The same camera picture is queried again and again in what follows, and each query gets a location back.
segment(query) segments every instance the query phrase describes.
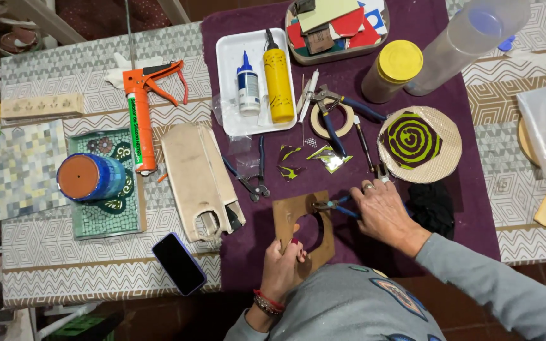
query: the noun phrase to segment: green mosaic tile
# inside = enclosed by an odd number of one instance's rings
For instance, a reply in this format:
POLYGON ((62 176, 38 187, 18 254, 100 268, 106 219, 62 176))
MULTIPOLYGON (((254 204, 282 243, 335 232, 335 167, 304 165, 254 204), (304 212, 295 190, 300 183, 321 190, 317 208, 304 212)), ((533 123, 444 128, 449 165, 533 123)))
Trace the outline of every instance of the green mosaic tile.
POLYGON ((129 129, 94 132, 69 138, 69 155, 72 153, 92 153, 99 156, 115 157, 118 153, 125 156, 121 164, 126 174, 132 176, 126 181, 124 190, 132 191, 122 200, 110 199, 76 202, 73 208, 73 231, 76 239, 101 238, 140 232, 138 218, 138 191, 135 188, 136 173, 131 155, 132 136, 129 129))

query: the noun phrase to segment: purple phone case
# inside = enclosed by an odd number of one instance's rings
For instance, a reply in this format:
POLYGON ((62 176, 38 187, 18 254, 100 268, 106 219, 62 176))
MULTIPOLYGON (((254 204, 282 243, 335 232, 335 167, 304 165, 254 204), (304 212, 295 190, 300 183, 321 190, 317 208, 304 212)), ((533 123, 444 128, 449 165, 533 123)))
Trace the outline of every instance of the purple phone case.
MULTIPOLYGON (((203 272, 203 270, 201 269, 201 267, 199 266, 199 264, 197 264, 197 261, 195 260, 195 258, 191 255, 191 253, 189 252, 189 250, 187 250, 187 248, 185 247, 185 245, 183 244, 183 242, 180 241, 180 239, 178 238, 178 235, 176 234, 176 232, 170 232, 170 234, 168 234, 167 236, 163 237, 163 239, 161 239, 159 242, 157 242, 155 245, 153 245, 151 247, 151 252, 153 253, 153 255, 155 256, 155 258, 157 259, 157 261, 160 262, 159 258, 157 258, 157 255, 155 254, 155 252, 153 252, 153 249, 155 248, 155 246, 159 243, 161 243, 164 239, 166 239, 167 237, 169 236, 174 236, 174 238, 176 238, 176 241, 178 242, 178 244, 180 244, 180 246, 183 247, 183 249, 185 250, 185 252, 187 252, 187 255, 189 255, 189 257, 191 258, 191 260, 193 261, 193 264, 195 264, 195 266, 199 269, 199 272, 201 272, 201 274, 203 275, 203 282, 201 282, 200 285, 198 285, 195 289, 191 290, 188 294, 184 294, 180 291, 180 289, 178 288, 178 286, 176 286, 176 289, 178 289, 178 292, 180 292, 180 294, 182 296, 189 296, 193 293, 193 291, 195 290, 198 290, 199 288, 201 288, 202 286, 204 286, 204 284, 206 284, 206 282, 208 281, 208 277, 206 276, 206 274, 203 272)), ((174 280, 172 279, 172 276, 168 273, 168 271, 166 270, 166 268, 164 267, 163 270, 166 272, 166 274, 170 277, 170 280, 172 281, 172 283, 174 283, 174 285, 176 285, 176 283, 174 282, 174 280)))

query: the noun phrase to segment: sleeve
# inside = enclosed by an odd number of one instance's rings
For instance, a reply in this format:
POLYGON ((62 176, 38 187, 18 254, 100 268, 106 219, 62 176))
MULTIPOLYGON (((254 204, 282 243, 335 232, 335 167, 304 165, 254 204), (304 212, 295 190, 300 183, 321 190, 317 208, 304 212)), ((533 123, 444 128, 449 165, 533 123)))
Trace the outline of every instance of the sleeve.
POLYGON ((505 329, 546 340, 546 286, 438 234, 423 245, 416 262, 488 307, 505 329))
POLYGON ((258 332, 247 324, 246 313, 249 309, 243 311, 243 313, 237 319, 237 322, 229 329, 227 335, 224 337, 224 341, 264 341, 269 337, 269 333, 258 332))

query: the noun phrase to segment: purple cloth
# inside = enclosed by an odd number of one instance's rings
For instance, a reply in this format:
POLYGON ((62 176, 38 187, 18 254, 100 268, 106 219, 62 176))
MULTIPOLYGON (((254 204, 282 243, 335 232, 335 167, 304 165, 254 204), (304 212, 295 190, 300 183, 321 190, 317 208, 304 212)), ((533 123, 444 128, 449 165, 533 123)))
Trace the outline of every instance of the purple cloth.
MULTIPOLYGON (((391 17, 391 31, 386 40, 387 43, 406 39, 424 49, 448 24, 448 12, 444 0, 416 2, 393 0, 388 1, 387 4, 391 17)), ((216 42, 218 39, 226 35, 283 27, 288 5, 289 3, 280 3, 220 12, 210 15, 203 21, 201 31, 204 58, 208 66, 213 94, 220 92, 216 67, 216 42)), ((300 66, 292 58, 292 76, 296 96, 300 95, 302 89, 302 74, 305 75, 306 81, 315 69, 319 68, 319 85, 327 84, 333 92, 364 101, 360 90, 361 81, 380 49, 381 47, 367 56, 316 66, 300 66)), ((434 107, 448 115, 458 126, 463 142, 463 154, 454 174, 444 179, 456 206, 454 240, 474 251, 499 260, 499 245, 462 75, 456 75, 442 87, 424 97, 412 97, 401 91, 384 105, 368 104, 370 108, 383 115, 411 105, 434 107)), ((332 116, 335 119, 335 127, 338 129, 342 125, 343 115, 339 111, 333 111, 333 113, 336 113, 332 116)), ((368 121, 362 115, 361 125, 371 147, 372 159, 376 162, 379 160, 375 147, 376 137, 380 131, 381 123, 368 121)), ((217 123, 214 123, 213 126, 221 152, 225 155, 229 148, 228 138, 221 126, 217 123)), ((305 138, 308 137, 316 139, 318 148, 327 144, 325 140, 314 135, 310 125, 307 124, 305 138)), ((361 150, 355 129, 351 129, 351 132, 343 136, 341 140, 347 153, 353 155, 353 159, 334 174, 329 174, 319 160, 304 160, 314 152, 313 148, 305 145, 304 150, 299 154, 300 158, 295 157, 294 161, 285 165, 303 166, 307 167, 307 170, 292 182, 286 182, 276 169, 277 158, 282 144, 292 146, 302 144, 300 125, 297 124, 290 130, 265 134, 265 185, 269 188, 271 195, 269 198, 261 198, 258 203, 253 203, 249 198, 248 191, 241 183, 233 181, 247 223, 233 234, 223 237, 220 250, 223 290, 247 291, 259 287, 264 251, 275 238, 272 211, 274 200, 291 198, 319 190, 327 190, 330 198, 338 199, 347 194, 349 188, 359 187, 362 180, 373 178, 373 175, 368 173, 366 158, 361 150)), ((257 142, 258 138, 254 138, 253 149, 257 149, 257 142)), ((401 180, 396 180, 396 183, 402 197, 406 200, 406 190, 410 184, 401 180)), ((356 210, 354 203, 348 203, 347 207, 356 210)), ((309 251, 317 243, 319 235, 317 223, 313 217, 303 217, 301 220, 303 224, 296 236, 309 251)), ((409 277, 424 273, 423 269, 400 252, 360 234, 356 222, 351 218, 334 211, 332 224, 336 255, 330 260, 330 263, 362 264, 375 267, 393 277, 409 277)))

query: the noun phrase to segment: jar with yellow lid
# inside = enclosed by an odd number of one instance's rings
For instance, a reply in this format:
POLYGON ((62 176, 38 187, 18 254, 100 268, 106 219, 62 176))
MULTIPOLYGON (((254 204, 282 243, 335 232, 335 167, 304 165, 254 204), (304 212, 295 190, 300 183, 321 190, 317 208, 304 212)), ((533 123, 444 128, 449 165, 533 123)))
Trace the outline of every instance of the jar with yellow lid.
POLYGON ((387 44, 361 82, 361 92, 372 103, 388 102, 423 67, 423 54, 407 40, 387 44))

